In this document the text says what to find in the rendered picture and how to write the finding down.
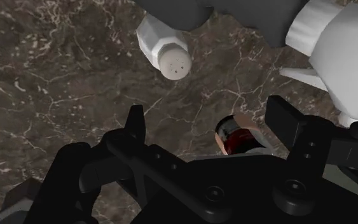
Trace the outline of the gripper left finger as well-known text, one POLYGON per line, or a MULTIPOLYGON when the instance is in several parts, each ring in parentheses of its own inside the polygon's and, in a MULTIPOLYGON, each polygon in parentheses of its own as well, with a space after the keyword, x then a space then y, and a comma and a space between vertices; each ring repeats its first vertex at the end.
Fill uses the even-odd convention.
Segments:
POLYGON ((103 185, 118 183, 140 205, 131 224, 220 224, 232 216, 224 188, 196 162, 145 143, 143 107, 100 143, 78 142, 56 154, 25 224, 98 224, 93 205, 103 185))

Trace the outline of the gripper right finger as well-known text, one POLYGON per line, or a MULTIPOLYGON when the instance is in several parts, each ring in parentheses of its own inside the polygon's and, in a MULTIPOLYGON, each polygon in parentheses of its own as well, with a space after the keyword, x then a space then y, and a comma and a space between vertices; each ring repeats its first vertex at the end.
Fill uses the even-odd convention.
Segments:
POLYGON ((358 122, 337 127, 271 95, 265 123, 289 150, 273 188, 277 207, 292 216, 358 216, 358 195, 322 177, 331 164, 358 184, 358 122))

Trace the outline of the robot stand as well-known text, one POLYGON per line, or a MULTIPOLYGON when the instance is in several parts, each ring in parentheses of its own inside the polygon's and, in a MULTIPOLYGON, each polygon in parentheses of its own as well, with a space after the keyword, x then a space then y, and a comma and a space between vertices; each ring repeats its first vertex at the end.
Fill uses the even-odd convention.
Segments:
POLYGON ((173 29, 192 31, 214 11, 257 29, 272 48, 286 45, 289 28, 309 0, 132 0, 173 29))

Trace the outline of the white salt shaker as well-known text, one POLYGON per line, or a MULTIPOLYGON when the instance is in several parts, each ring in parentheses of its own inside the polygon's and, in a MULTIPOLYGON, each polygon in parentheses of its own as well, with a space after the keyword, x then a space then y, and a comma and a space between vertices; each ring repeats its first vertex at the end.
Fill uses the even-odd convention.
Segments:
POLYGON ((181 31, 147 13, 136 29, 139 47, 149 62, 169 80, 188 75, 192 59, 181 31))

